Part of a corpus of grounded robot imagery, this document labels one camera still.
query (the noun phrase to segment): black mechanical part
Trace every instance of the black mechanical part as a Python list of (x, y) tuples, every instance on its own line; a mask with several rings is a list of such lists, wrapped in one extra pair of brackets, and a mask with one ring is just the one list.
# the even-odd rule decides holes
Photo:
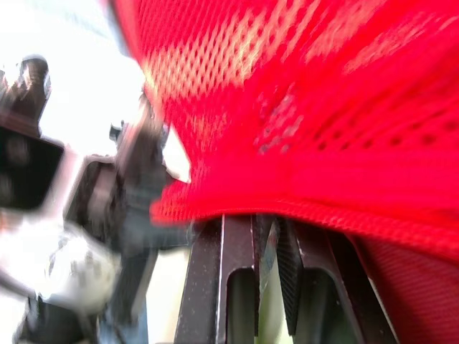
[(397, 343), (351, 242), (278, 221), (280, 283), (294, 343)]
[(76, 344), (89, 340), (96, 344), (97, 316), (79, 317), (73, 311), (29, 298), (27, 316), (19, 326), (15, 343)]
[(0, 126), (0, 207), (25, 211), (38, 208), (63, 153), (64, 147), (59, 144)]
[(253, 343), (260, 303), (254, 216), (205, 224), (191, 249), (175, 343)]
[(31, 55), (17, 69), (15, 80), (8, 83), (2, 78), (0, 125), (39, 137), (39, 121), (51, 93), (48, 63), (42, 56)]

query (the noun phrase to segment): perforated mesh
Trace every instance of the perforated mesh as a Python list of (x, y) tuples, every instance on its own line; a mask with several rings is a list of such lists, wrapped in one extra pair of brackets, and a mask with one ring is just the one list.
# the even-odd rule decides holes
[(241, 211), (227, 192), (457, 226), (438, 215), (459, 209), (456, 1), (118, 7), (191, 160), (194, 182), (164, 194), (159, 218)]

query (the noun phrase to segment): red mesh fabric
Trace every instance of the red mesh fabric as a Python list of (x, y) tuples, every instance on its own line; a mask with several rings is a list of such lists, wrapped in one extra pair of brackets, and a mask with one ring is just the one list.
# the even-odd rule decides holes
[(459, 343), (457, 266), (381, 242), (361, 247), (401, 343)]
[[(155, 220), (263, 211), (372, 240), (383, 298), (403, 302), (403, 343), (459, 341), (459, 299), (443, 292), (458, 289), (457, 0), (117, 7), (191, 160), (191, 183), (164, 192)], [(397, 260), (397, 246), (438, 270), (404, 266), (416, 254)], [(445, 302), (442, 320), (427, 316)]]

